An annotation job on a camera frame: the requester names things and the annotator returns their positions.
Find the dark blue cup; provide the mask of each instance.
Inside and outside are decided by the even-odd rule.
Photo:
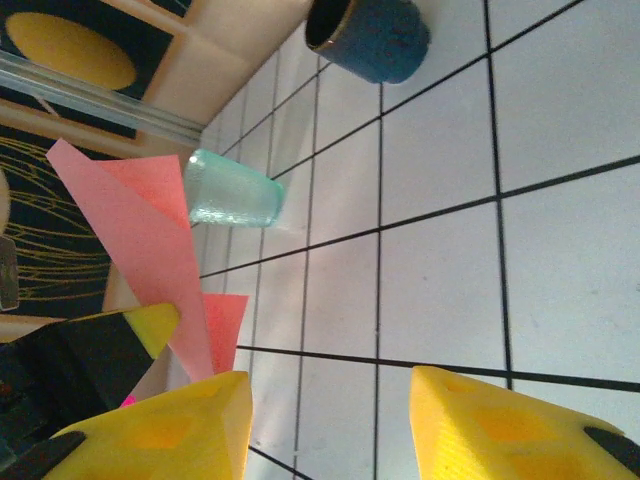
[[[409,0],[314,0],[307,45],[372,83],[400,83],[427,54],[429,30]]]

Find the yellow oval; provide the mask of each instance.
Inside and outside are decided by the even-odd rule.
[[[65,18],[45,13],[14,13],[7,33],[33,63],[79,80],[119,90],[136,79],[133,62],[118,45]]]

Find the teal plastic cup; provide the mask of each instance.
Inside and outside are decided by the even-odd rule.
[[[284,201],[278,182],[204,149],[191,155],[184,185],[192,223],[268,227]]]

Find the white tile floor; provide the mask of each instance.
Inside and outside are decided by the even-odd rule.
[[[252,298],[248,480],[417,479],[418,363],[640,441],[640,3],[416,3],[409,81],[326,66],[300,28],[208,129],[288,190],[264,232],[194,228],[203,288]]]

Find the cup rim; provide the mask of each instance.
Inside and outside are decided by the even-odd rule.
[[[307,47],[309,47],[314,52],[319,52],[321,50],[324,50],[328,46],[335,43],[335,41],[338,39],[338,37],[342,34],[344,29],[347,27],[347,24],[349,23],[349,20],[351,19],[351,16],[353,15],[353,12],[356,8],[356,4],[358,2],[358,0],[349,0],[347,8],[345,9],[344,14],[342,15],[342,18],[340,19],[340,23],[338,23],[338,26],[335,28],[333,33],[331,33],[329,38],[327,38],[324,42],[320,43],[319,45],[313,45],[309,41],[309,20],[311,19],[311,15],[315,13],[314,12],[315,9],[318,8],[318,4],[320,1],[321,0],[314,0],[313,4],[311,5],[311,9],[309,10],[309,15],[307,16],[307,24],[305,27],[305,42],[307,44]]]

